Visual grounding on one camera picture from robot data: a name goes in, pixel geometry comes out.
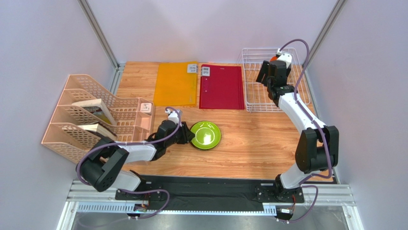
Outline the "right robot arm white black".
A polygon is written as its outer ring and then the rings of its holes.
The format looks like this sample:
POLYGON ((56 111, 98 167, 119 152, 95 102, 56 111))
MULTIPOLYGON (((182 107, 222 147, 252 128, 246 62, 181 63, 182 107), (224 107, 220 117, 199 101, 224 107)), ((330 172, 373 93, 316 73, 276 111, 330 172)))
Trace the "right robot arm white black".
POLYGON ((295 163, 275 179, 278 191, 297 189, 313 176, 333 175, 339 159, 339 131, 327 126, 304 104, 297 86, 288 84, 290 65, 282 60, 264 61, 256 81, 267 88, 268 97, 284 111, 300 134, 295 151, 295 163))

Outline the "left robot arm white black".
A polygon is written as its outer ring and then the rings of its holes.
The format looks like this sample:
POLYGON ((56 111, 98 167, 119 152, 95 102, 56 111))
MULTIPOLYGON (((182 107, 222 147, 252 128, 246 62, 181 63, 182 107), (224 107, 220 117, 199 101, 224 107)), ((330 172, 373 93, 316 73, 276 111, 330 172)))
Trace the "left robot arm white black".
POLYGON ((179 124, 170 120, 163 121, 157 132, 142 142, 116 142, 108 137, 101 138, 96 145, 78 162, 78 178, 96 191, 109 188, 135 191, 141 178, 134 171, 124 171, 125 164, 139 161, 156 161, 167 148, 174 144, 188 144, 195 134, 186 122, 179 124))

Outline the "lime green plate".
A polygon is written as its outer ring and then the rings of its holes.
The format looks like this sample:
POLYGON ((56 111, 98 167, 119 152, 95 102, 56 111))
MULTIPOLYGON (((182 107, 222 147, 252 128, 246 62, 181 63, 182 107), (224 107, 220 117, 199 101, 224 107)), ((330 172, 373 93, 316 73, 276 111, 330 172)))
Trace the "lime green plate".
POLYGON ((219 127, 210 121, 200 121, 192 125, 190 129, 195 137, 191 144, 199 150, 211 150, 221 141, 222 134, 219 127))

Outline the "orange plate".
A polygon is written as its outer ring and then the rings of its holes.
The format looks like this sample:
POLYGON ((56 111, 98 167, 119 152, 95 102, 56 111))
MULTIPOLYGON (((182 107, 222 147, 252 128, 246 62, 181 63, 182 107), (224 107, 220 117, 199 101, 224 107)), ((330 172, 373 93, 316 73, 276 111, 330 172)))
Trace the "orange plate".
POLYGON ((274 56, 274 57, 272 57, 271 59, 270 59, 270 62, 271 61, 275 61, 275 60, 277 60, 278 59, 278 57, 277 56, 274 56))

